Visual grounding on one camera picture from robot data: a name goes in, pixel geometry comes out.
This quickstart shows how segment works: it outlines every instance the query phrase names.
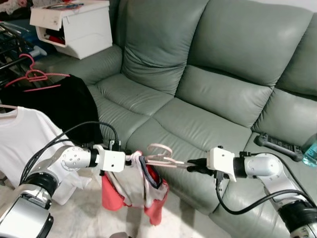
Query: green leather sofa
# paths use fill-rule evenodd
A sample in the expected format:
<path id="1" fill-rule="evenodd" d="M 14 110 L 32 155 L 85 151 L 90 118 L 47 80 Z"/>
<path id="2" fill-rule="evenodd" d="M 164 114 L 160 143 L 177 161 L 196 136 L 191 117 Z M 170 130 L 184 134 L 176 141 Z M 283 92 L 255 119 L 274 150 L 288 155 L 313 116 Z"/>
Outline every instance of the green leather sofa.
<path id="1" fill-rule="evenodd" d="M 124 148 L 162 143 L 187 161 L 218 145 L 275 153 L 254 143 L 259 132 L 296 145 L 316 135 L 317 13 L 247 0 L 112 0 L 110 15 L 113 47 L 83 60 L 55 54 L 37 66 L 81 77 Z M 276 154 L 317 202 L 316 169 Z M 270 202 L 233 216 L 213 178 L 159 172 L 233 238 L 289 237 Z M 226 180 L 222 192 L 234 210 L 264 196 L 256 179 Z"/>

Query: cable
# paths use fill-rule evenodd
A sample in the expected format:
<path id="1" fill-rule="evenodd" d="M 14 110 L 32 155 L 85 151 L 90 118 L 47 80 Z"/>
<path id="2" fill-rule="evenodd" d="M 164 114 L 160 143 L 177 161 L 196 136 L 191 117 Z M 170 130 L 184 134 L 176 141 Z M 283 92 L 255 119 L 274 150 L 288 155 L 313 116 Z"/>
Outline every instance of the cable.
<path id="1" fill-rule="evenodd" d="M 36 154 L 34 154 L 32 156 L 32 158 L 28 161 L 28 163 L 26 164 L 26 166 L 24 167 L 24 170 L 22 172 L 22 175 L 21 175 L 21 179 L 20 179 L 20 184 L 22 184 L 30 170 L 32 169 L 32 167 L 35 165 L 35 163 L 37 162 L 37 160 L 39 159 L 39 157 L 44 153 L 44 151 L 46 151 L 50 146 L 54 145 L 54 143 L 60 139 L 62 136 L 66 135 L 67 133 L 71 132 L 72 130 L 80 127 L 80 126 L 83 126 L 83 125 L 86 125 L 86 124 L 100 124 L 100 125 L 105 125 L 107 127 L 109 127 L 113 133 L 114 133 L 114 137 L 115 137 L 115 141 L 118 142 L 119 139 L 118 139 L 118 134 L 116 132 L 116 130 L 114 129 L 114 127 L 108 123 L 105 123 L 105 122 L 101 122 L 101 121 L 86 121 L 86 122 L 83 122 L 83 123 L 80 123 L 76 126 L 73 126 L 72 128 L 66 130 L 65 132 L 63 132 L 62 134 L 58 135 L 57 137 L 55 137 L 53 140 L 51 140 L 48 144 L 46 144 L 46 146 L 44 146 L 41 150 L 39 150 Z"/>
<path id="2" fill-rule="evenodd" d="M 293 173 L 293 171 L 291 170 L 291 168 L 288 166 L 288 164 L 278 155 L 275 155 L 273 153 L 270 152 L 260 152 L 260 153 L 253 153 L 251 155 L 258 155 L 258 154 L 270 154 L 270 155 L 274 155 L 276 156 L 281 162 L 282 164 L 286 167 L 287 171 L 289 172 L 289 174 L 292 176 L 293 180 L 295 181 L 295 183 L 297 183 L 298 187 L 306 194 L 306 196 L 308 196 L 310 198 L 311 201 L 313 201 L 312 197 L 309 195 L 309 193 L 306 191 L 306 189 L 304 188 L 304 186 L 301 184 L 301 182 L 298 180 L 298 178 L 295 176 L 295 174 Z"/>
<path id="3" fill-rule="evenodd" d="M 307 201 L 309 201 L 311 203 L 311 205 L 313 207 L 316 207 L 314 201 L 311 200 L 311 198 L 309 196 L 307 196 L 305 193 L 303 193 L 302 191 L 298 191 L 298 190 L 291 190 L 291 189 L 288 189 L 288 190 L 282 190 L 282 191 L 278 191 L 278 192 L 274 192 L 268 196 L 265 196 L 261 199 L 259 199 L 258 201 L 256 201 L 255 203 L 251 204 L 250 206 L 242 209 L 242 210 L 239 210 L 239 211 L 232 211 L 230 210 L 223 202 L 222 200 L 222 197 L 220 195 L 220 191 L 219 191 L 219 184 L 216 186 L 216 194 L 217 194 L 217 198 L 219 200 L 219 203 L 222 205 L 222 207 L 230 214 L 232 215 L 241 215 L 241 214 L 244 214 L 246 212 L 249 212 L 250 210 L 252 210 L 253 208 L 261 205 L 262 203 L 274 198 L 274 197 L 277 197 L 279 195 L 282 195 L 282 194 L 286 194 L 286 193 L 296 193 L 298 195 L 302 195 L 303 197 L 305 197 L 307 199 Z"/>

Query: white floor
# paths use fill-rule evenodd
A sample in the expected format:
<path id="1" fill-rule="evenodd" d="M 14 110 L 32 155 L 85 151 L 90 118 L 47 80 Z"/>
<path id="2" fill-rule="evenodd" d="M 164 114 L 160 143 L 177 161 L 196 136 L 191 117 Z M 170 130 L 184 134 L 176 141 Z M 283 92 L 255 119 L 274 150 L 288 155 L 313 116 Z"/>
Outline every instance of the white floor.
<path id="1" fill-rule="evenodd" d="M 0 207 L 11 192 L 10 187 L 0 186 Z M 86 190 L 77 189 L 64 206 L 54 203 L 51 214 L 54 225 L 48 238 L 108 238 L 117 232 L 127 232 L 132 238 L 230 238 L 207 216 L 171 192 L 162 211 L 162 223 L 156 227 L 141 209 L 105 210 L 95 178 Z"/>

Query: plastic bottle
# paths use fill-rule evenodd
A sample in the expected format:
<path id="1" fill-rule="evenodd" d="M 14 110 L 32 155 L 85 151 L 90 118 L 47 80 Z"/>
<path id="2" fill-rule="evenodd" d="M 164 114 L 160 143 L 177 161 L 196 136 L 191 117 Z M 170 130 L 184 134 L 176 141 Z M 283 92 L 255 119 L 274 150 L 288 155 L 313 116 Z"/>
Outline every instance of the plastic bottle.
<path id="1" fill-rule="evenodd" d="M 316 167 L 317 165 L 317 141 L 315 141 L 303 156 L 305 165 Z"/>

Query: sofa backrest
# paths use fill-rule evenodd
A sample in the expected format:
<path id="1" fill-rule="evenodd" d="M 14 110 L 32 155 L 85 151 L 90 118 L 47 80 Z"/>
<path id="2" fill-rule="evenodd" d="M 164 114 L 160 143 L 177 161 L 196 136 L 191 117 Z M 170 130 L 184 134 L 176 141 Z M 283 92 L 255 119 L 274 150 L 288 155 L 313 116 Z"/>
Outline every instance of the sofa backrest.
<path id="1" fill-rule="evenodd" d="M 312 12 L 249 0 L 121 3 L 130 79 L 291 143 L 317 132 Z"/>

